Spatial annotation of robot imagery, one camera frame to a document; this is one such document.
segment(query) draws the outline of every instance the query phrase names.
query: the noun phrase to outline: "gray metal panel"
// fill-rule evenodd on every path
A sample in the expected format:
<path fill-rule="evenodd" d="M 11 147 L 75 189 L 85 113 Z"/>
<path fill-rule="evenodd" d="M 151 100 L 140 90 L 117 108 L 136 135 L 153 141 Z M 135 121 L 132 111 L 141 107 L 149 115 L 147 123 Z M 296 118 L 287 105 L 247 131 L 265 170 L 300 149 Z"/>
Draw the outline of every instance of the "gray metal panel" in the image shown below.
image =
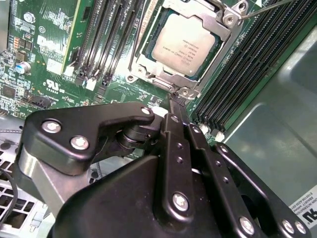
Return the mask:
<path fill-rule="evenodd" d="M 0 0 L 0 52 L 6 50 L 10 1 Z"/>
<path fill-rule="evenodd" d="M 287 204 L 317 184 L 317 27 L 230 128 L 225 143 Z M 317 237 L 317 226 L 312 228 Z"/>

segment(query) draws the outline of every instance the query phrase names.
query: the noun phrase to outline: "metal bracket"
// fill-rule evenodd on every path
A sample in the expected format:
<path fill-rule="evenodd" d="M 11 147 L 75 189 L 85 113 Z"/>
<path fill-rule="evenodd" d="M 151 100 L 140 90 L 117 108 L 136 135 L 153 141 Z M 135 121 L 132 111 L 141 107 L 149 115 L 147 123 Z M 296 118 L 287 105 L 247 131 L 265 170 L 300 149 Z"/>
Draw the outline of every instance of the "metal bracket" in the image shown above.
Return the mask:
<path fill-rule="evenodd" d="M 162 8 L 170 8 L 187 18 L 192 16 L 199 17 L 203 22 L 203 27 L 213 34 L 218 35 L 222 41 L 220 49 L 198 81 L 190 80 L 182 74 L 175 73 L 171 75 L 166 73 L 164 71 L 164 65 L 148 59 L 142 52 L 146 47 L 146 42 L 149 41 L 150 34 L 143 36 L 146 37 L 146 39 L 144 44 L 139 46 L 139 56 L 133 60 L 131 70 L 132 75 L 171 93 L 178 92 L 182 97 L 188 100 L 193 100 L 198 97 L 201 90 L 238 37 L 242 30 L 242 21 L 239 19 L 241 18 L 241 15 L 244 15 L 248 10 L 247 1 L 241 0 L 234 5 L 233 8 L 226 6 L 226 8 L 222 9 L 222 13 L 220 14 L 221 16 L 224 14 L 222 19 L 218 16 L 220 11 L 215 12 L 213 5 L 208 4 L 209 7 L 207 7 L 206 4 L 208 3 L 201 3 L 200 0 L 191 0 L 189 2 L 165 0 L 162 5 Z M 135 79 L 127 78 L 127 82 L 132 83 L 134 81 Z"/>

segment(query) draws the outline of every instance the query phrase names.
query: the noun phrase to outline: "metal rod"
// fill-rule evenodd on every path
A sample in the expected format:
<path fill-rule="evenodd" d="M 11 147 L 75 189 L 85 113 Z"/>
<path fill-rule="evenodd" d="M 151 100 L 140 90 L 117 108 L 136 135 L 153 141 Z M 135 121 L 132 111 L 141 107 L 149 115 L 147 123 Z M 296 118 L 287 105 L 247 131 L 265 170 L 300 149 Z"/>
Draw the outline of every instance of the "metal rod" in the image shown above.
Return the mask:
<path fill-rule="evenodd" d="M 147 4 L 147 0 L 144 0 L 143 7 L 142 7 L 142 12 L 141 12 L 141 16 L 140 16 L 139 25 L 138 25 L 138 29 L 137 29 L 137 32 L 136 32 L 136 36 L 135 36 L 134 44 L 133 44 L 133 48 L 132 48 L 131 59 L 130 59 L 129 66 L 128 66 L 128 70 L 129 70 L 129 71 L 132 70 L 131 67 L 132 67 L 132 63 L 133 63 L 133 58 L 134 58 L 134 55 L 135 55 L 135 51 L 136 51 L 136 49 L 137 49 L 139 36 L 140 36 L 140 33 L 141 33 L 141 28 L 142 28 L 143 18 L 144 18 L 144 14 L 145 14 L 146 4 Z"/>
<path fill-rule="evenodd" d="M 263 13 L 263 12 L 266 12 L 266 11 L 269 11 L 269 10 L 274 9 L 274 8 L 276 8 L 276 7 L 279 7 L 279 6 L 281 6 L 281 5 L 287 4 L 287 3 L 291 2 L 291 1 L 294 1 L 294 0 L 282 0 L 282 1 L 279 1 L 279 2 L 277 2 L 277 3 L 275 3 L 275 4 L 272 4 L 272 5 L 270 5 L 270 6 L 267 6 L 267 7 L 265 7 L 265 8 L 262 8 L 261 10 L 252 12 L 252 13 L 246 15 L 246 16 L 242 16 L 241 19 L 242 19 L 242 20 L 249 19 L 249 18 L 254 17 L 254 16 L 256 16 L 256 15 L 259 15 L 259 14 L 261 14 L 261 13 Z"/>

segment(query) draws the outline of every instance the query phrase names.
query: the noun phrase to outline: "metal linkage arm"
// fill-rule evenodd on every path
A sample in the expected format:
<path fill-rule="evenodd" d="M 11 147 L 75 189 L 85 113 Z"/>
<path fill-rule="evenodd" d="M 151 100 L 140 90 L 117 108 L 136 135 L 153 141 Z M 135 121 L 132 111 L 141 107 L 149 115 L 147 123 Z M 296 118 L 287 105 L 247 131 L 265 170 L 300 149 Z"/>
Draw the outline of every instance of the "metal linkage arm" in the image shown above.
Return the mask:
<path fill-rule="evenodd" d="M 33 113 L 25 121 L 14 177 L 57 215 L 66 200 L 88 186 L 91 163 L 151 144 L 159 125 L 140 103 Z"/>

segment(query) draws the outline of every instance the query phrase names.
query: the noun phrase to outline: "ram slot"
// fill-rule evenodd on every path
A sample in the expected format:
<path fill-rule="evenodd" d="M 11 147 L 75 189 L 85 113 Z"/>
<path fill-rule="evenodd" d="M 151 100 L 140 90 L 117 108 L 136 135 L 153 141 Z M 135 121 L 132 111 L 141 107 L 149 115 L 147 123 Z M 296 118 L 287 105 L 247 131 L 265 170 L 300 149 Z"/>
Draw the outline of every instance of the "ram slot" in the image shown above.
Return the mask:
<path fill-rule="evenodd" d="M 92 74 L 95 74 L 97 67 L 101 60 L 101 52 L 105 49 L 105 46 L 109 40 L 110 31 L 115 22 L 115 16 L 117 16 L 118 10 L 120 8 L 121 1 L 111 0 L 107 5 L 107 8 L 103 15 L 103 20 L 99 27 L 93 49 L 89 58 L 89 67 L 87 71 L 88 78 L 92 77 Z"/>
<path fill-rule="evenodd" d="M 134 6 L 131 6 L 130 14 L 128 21 L 126 21 L 126 24 L 124 26 L 124 35 L 121 38 L 121 41 L 115 50 L 115 54 L 111 57 L 111 62 L 109 66 L 104 70 L 104 78 L 106 81 L 110 81 L 112 79 L 112 76 L 115 72 L 115 69 L 118 65 L 118 62 L 121 58 L 122 52 L 124 50 L 125 44 L 127 42 L 128 37 L 130 36 L 132 29 L 134 27 L 135 19 L 138 14 L 138 10 L 142 10 L 142 5 L 144 4 L 143 0 L 138 1 Z"/>
<path fill-rule="evenodd" d="M 277 0 L 271 0 L 268 4 L 276 3 Z M 270 13 L 264 13 L 260 15 L 252 24 L 251 31 L 248 32 L 246 37 L 244 38 L 243 42 L 241 43 L 240 47 L 235 50 L 234 55 L 230 58 L 229 62 L 224 66 L 224 68 L 221 70 L 221 72 L 218 74 L 216 79 L 214 80 L 211 87 L 208 89 L 204 97 L 200 100 L 199 105 L 196 108 L 196 112 L 198 116 L 201 116 L 212 104 L 213 97 L 216 96 L 216 91 L 219 90 L 222 86 L 223 80 L 227 79 L 229 74 L 231 73 L 230 70 L 227 70 L 228 68 L 231 70 L 234 70 L 238 62 L 241 60 L 243 54 L 246 53 L 248 47 L 252 45 L 252 43 L 256 40 L 256 36 L 259 34 L 259 32 L 262 31 L 263 25 L 267 24 L 267 22 L 270 19 Z"/>
<path fill-rule="evenodd" d="M 280 51 L 274 52 L 268 59 L 267 63 L 265 64 L 265 67 L 262 67 L 257 73 L 253 75 L 253 77 L 250 79 L 252 84 L 250 84 L 250 87 L 248 91 L 245 91 L 243 94 L 241 94 L 235 102 L 232 102 L 226 111 L 222 114 L 222 117 L 219 118 L 223 123 L 227 123 L 230 119 L 231 115 L 235 112 L 235 109 L 240 107 L 244 100 L 248 97 L 249 93 L 254 90 L 254 88 L 257 86 L 258 82 L 261 81 L 265 75 L 267 75 L 269 69 L 273 67 L 278 59 L 281 57 L 281 55 L 285 52 L 285 50 L 289 47 L 289 45 L 293 42 L 295 37 L 298 35 L 300 30 L 303 26 L 307 24 L 307 22 L 310 20 L 310 18 L 317 12 L 317 2 L 313 3 L 313 5 L 309 6 L 310 10 L 305 18 L 302 18 L 301 21 L 297 21 L 295 24 L 294 29 L 289 34 L 285 35 L 285 38 L 282 39 L 282 41 L 279 41 L 279 43 L 275 46 L 276 48 L 281 49 Z"/>
<path fill-rule="evenodd" d="M 305 4 L 294 4 L 289 6 L 289 11 L 283 15 L 282 19 L 277 21 L 279 25 L 272 26 L 274 29 L 273 34 L 264 35 L 262 38 L 262 43 L 256 48 L 257 55 L 255 55 L 253 62 L 247 65 L 247 67 L 240 72 L 236 78 L 240 82 L 241 78 L 243 81 L 234 88 L 230 93 L 227 93 L 221 101 L 218 103 L 215 113 L 211 115 L 215 120 L 221 120 L 223 115 L 228 111 L 230 105 L 234 105 L 235 101 L 244 94 L 244 92 L 249 92 L 250 85 L 253 85 L 256 80 L 253 78 L 256 76 L 258 71 L 262 67 L 268 68 L 267 60 L 268 55 L 272 54 L 274 51 L 279 51 L 277 45 L 284 39 L 287 32 L 290 32 L 292 25 L 298 21 L 299 16 L 304 12 L 304 9 L 309 5 L 309 1 Z"/>
<path fill-rule="evenodd" d="M 86 30 L 84 42 L 79 51 L 77 65 L 79 65 L 80 67 L 83 65 L 87 65 L 88 63 L 88 58 L 91 54 L 91 51 L 95 42 L 96 34 L 99 29 L 100 21 L 101 21 L 106 3 L 107 3 L 107 0 L 97 0 L 94 5 L 93 13 L 91 15 L 90 22 Z"/>
<path fill-rule="evenodd" d="M 108 56 L 110 54 L 110 51 L 113 47 L 114 40 L 117 36 L 117 32 L 120 29 L 120 26 L 122 24 L 123 19 L 124 19 L 124 6 L 123 6 L 123 4 L 120 4 L 117 15 L 116 15 L 115 20 L 114 20 L 115 24 L 112 27 L 110 34 L 109 34 L 110 39 L 108 40 L 106 47 L 102 53 L 102 58 L 101 58 L 100 63 L 98 65 L 97 71 L 102 71 L 102 69 L 105 68 L 105 66 L 106 66 L 106 61 L 107 61 Z"/>
<path fill-rule="evenodd" d="M 197 106 L 196 120 L 225 125 L 316 12 L 317 2 L 293 3 L 260 15 Z"/>
<path fill-rule="evenodd" d="M 252 45 L 252 48 L 248 50 L 247 57 L 242 58 L 238 64 L 238 68 L 235 69 L 228 77 L 229 83 L 225 87 L 222 87 L 221 92 L 212 102 L 212 106 L 206 112 L 206 115 L 209 118 L 217 118 L 219 116 L 219 112 L 221 111 L 222 105 L 228 102 L 227 98 L 234 95 L 238 89 L 241 89 L 239 87 L 240 85 L 244 85 L 246 83 L 248 80 L 248 72 L 255 70 L 258 62 L 261 62 L 261 54 L 263 54 L 263 49 L 266 49 L 264 46 L 277 31 L 279 25 L 284 23 L 285 17 L 291 8 L 292 5 L 280 7 L 272 13 L 273 16 L 266 25 L 266 29 L 261 31 L 261 33 L 258 35 L 258 40 Z"/>

